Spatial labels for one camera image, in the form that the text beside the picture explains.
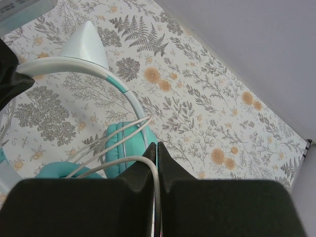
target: wire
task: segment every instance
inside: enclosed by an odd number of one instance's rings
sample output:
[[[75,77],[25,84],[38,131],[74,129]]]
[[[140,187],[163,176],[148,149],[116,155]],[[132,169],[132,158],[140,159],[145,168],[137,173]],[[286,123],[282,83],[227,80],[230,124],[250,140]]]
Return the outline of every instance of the wire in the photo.
[[[148,119],[151,119],[151,117],[150,117],[150,116],[147,116],[147,117],[145,117],[145,118],[141,118],[141,119],[139,119],[139,120],[136,120],[136,121],[134,121],[134,122],[131,122],[130,124],[128,124],[128,125],[126,125],[126,126],[120,128],[120,129],[118,129],[117,131],[115,131],[114,133],[112,133],[112,134],[111,134],[109,137],[107,137],[107,138],[106,138],[106,135],[100,137],[99,139],[95,140],[94,142],[89,143],[89,144],[87,144],[86,146],[84,146],[84,147],[82,147],[81,149],[79,149],[74,155],[68,156],[68,158],[67,158],[65,161],[70,161],[72,158],[74,158],[76,155],[78,155],[78,154],[79,154],[80,152],[82,152],[84,149],[86,149],[86,148],[88,148],[88,147],[91,147],[92,145],[98,143],[99,141],[101,141],[101,140],[103,140],[103,139],[106,139],[106,140],[104,141],[104,144],[105,144],[110,138],[112,138],[114,135],[118,134],[119,132],[122,132],[123,130],[125,130],[125,129],[131,127],[131,126],[136,125],[136,124],[139,124],[139,123],[141,123],[141,122],[143,122],[143,121],[146,121],[146,120],[148,120]],[[89,154],[91,151],[95,150],[96,148],[97,148],[97,147],[93,147],[93,149],[90,149],[89,151],[87,151],[86,153],[84,153],[82,156],[80,156],[78,159],[76,159],[76,160],[74,161],[74,163],[77,163],[77,162],[78,162],[79,160],[81,160],[85,155]]]
[[[66,178],[70,178],[72,177],[74,174],[76,174],[79,170],[81,170],[83,167],[85,167],[86,165],[88,165],[89,163],[93,162],[95,159],[97,159],[99,156],[105,154],[106,152],[108,152],[109,150],[113,149],[114,147],[117,147],[118,145],[122,144],[123,142],[127,141],[128,139],[130,139],[131,137],[133,137],[136,133],[140,132],[141,130],[143,130],[150,122],[151,122],[152,118],[149,117],[148,121],[146,123],[144,123],[142,126],[140,126],[136,131],[134,131],[133,133],[129,134],[127,137],[125,137],[124,139],[120,140],[119,142],[116,142],[114,145],[108,147],[107,149],[103,150],[102,152],[96,154],[94,157],[92,157],[91,159],[87,160],[86,162],[84,162],[83,164],[81,164],[77,169],[75,169],[73,172],[71,172]]]
[[[131,157],[125,157],[120,158],[114,161],[111,161],[109,163],[100,165],[94,169],[89,170],[88,172],[85,172],[84,174],[79,175],[77,178],[84,178],[88,175],[97,172],[101,169],[106,169],[107,167],[130,162],[130,161],[140,161],[145,163],[151,170],[153,174],[153,180],[154,180],[154,193],[155,193],[155,227],[154,227],[154,233],[156,237],[159,236],[160,233],[160,226],[161,226],[161,208],[160,208],[160,184],[159,184],[159,175],[158,171],[156,169],[156,165],[148,158],[146,157],[140,157],[140,156],[131,156]]]
[[[6,122],[6,124],[4,126],[4,129],[3,129],[3,131],[2,131],[2,133],[0,135],[0,145],[2,144],[4,136],[5,136],[6,132],[8,131],[9,127],[10,127],[10,124],[11,124],[11,121],[12,121],[12,118],[13,118],[13,115],[14,115],[15,105],[16,105],[16,98],[13,98],[12,99],[12,105],[11,105],[11,112],[9,113],[8,121]]]

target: headphones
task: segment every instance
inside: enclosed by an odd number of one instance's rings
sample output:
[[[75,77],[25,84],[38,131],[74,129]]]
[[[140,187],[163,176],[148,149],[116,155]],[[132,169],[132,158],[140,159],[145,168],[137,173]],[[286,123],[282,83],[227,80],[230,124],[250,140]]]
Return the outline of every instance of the headphones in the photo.
[[[51,74],[58,72],[77,72],[88,74],[94,77],[105,79],[111,85],[116,87],[132,105],[137,119],[141,120],[140,126],[145,123],[146,115],[140,102],[137,100],[132,91],[117,76],[108,70],[108,63],[104,57],[103,45],[93,24],[89,21],[81,25],[76,32],[69,38],[63,46],[57,57],[39,58],[20,64],[16,72],[34,78],[38,75]],[[119,141],[126,139],[128,136],[140,130],[138,125],[131,125],[132,122],[119,122],[111,124],[108,127],[106,137],[111,137],[106,141],[105,149],[109,149]],[[141,156],[148,145],[152,142],[157,144],[157,138],[146,125],[144,129],[137,132],[128,140],[120,145],[108,150],[105,153],[106,163],[115,161],[124,157]],[[108,178],[115,178],[134,161],[120,163],[108,167],[105,172]],[[64,178],[69,176],[74,170],[79,169],[82,165],[72,162],[53,162],[43,167],[36,178]],[[82,167],[71,177],[78,177],[88,172],[87,167]],[[97,173],[92,173],[87,178],[102,178]],[[22,177],[9,164],[3,148],[0,148],[0,192],[7,194],[16,183],[22,180]]]

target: teal pad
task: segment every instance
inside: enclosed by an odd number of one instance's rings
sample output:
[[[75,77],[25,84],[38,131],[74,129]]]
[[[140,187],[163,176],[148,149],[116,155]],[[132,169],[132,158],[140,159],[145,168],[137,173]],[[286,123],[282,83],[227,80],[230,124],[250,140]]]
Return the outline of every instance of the teal pad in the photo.
[[[65,178],[67,175],[69,175],[71,172],[73,172],[75,169],[77,169],[80,166],[80,164],[71,163],[71,162],[53,162],[45,165],[43,169],[39,172],[39,174],[36,176],[36,178],[48,178],[48,179],[59,179],[59,178]],[[79,170],[76,174],[74,174],[72,177],[76,178],[77,176],[89,171],[90,169],[87,167],[82,168]],[[90,174],[87,176],[87,178],[92,179],[103,179],[101,175],[97,173]]]
[[[119,130],[120,128],[130,124],[131,122],[119,122],[118,124],[111,124],[108,127],[106,137],[110,136],[112,133],[115,131]],[[131,126],[127,129],[124,130],[124,137],[127,137],[134,131],[136,131],[139,128],[139,126],[134,125]],[[148,137],[148,145],[151,144],[152,142],[157,142],[157,138],[154,135],[154,133],[149,130],[149,137]],[[105,149],[114,145],[116,142],[120,141],[123,139],[123,133],[119,132],[118,134],[114,135],[107,143],[105,144]],[[125,141],[125,151],[126,151],[126,156],[142,156],[143,153],[145,152],[145,142],[143,138],[143,134],[141,132],[136,133],[135,136],[131,137],[127,141]],[[124,158],[124,149],[123,149],[123,144],[120,144],[119,146],[113,148],[112,150],[106,152],[105,154],[105,162],[111,162],[114,160],[117,160],[119,158]],[[118,165],[114,165],[111,167],[108,167],[105,169],[105,174],[107,175],[108,178],[115,178],[119,174],[121,174],[123,171],[126,170],[126,168],[130,167],[134,162],[128,162],[126,163],[121,163]]]

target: black plastic part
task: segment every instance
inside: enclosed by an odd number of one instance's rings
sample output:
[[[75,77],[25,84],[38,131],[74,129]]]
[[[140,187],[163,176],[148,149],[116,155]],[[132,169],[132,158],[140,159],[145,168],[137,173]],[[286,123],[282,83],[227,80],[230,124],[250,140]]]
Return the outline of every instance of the black plastic part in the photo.
[[[34,80],[16,73],[18,58],[6,44],[0,40],[0,111],[11,99],[31,88]]]
[[[197,180],[158,144],[163,237],[304,237],[274,181]]]
[[[156,145],[143,156],[156,162]],[[135,162],[115,179],[28,179],[0,211],[1,237],[149,237],[154,185]]]

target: table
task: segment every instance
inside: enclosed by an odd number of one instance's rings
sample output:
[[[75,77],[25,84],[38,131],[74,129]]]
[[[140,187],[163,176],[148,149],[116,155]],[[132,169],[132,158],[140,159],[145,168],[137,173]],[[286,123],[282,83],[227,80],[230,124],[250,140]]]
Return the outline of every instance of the table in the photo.
[[[272,179],[291,189],[306,142],[152,0],[59,0],[3,40],[21,62],[53,57],[87,20],[110,70],[133,90],[154,118],[150,128],[187,171],[200,179]],[[110,123],[135,119],[124,97],[98,78],[58,73],[35,80],[17,97],[4,141],[25,178],[65,160]]]

